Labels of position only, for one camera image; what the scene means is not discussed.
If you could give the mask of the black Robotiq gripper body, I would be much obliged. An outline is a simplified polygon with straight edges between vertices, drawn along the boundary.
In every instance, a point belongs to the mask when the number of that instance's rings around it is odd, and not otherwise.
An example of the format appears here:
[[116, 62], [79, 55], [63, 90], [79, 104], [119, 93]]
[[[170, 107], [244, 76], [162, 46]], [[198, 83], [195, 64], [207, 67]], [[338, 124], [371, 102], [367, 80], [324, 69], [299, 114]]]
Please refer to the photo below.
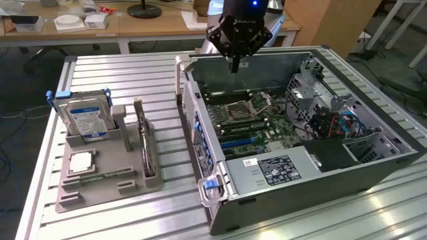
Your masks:
[[262, 29], [266, 27], [267, 6], [267, 0], [226, 0], [223, 3], [219, 25], [231, 41], [234, 56], [238, 29]]

